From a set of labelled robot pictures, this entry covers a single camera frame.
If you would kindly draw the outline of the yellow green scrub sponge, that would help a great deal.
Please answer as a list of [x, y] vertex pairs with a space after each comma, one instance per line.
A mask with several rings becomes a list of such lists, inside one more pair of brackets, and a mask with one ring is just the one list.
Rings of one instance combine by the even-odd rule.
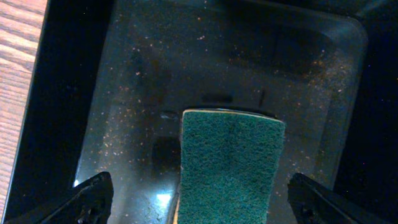
[[266, 223], [284, 135], [262, 114], [185, 110], [177, 223]]

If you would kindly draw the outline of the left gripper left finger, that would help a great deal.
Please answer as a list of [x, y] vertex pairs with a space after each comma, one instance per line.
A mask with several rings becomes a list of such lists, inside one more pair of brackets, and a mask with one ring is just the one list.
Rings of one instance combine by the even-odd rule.
[[107, 224], [113, 202], [109, 172], [100, 172], [5, 224]]

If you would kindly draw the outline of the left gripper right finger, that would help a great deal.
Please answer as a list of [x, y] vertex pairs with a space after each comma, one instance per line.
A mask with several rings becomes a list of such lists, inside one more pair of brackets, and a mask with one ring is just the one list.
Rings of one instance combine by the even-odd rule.
[[301, 173], [288, 183], [288, 203], [301, 224], [389, 224]]

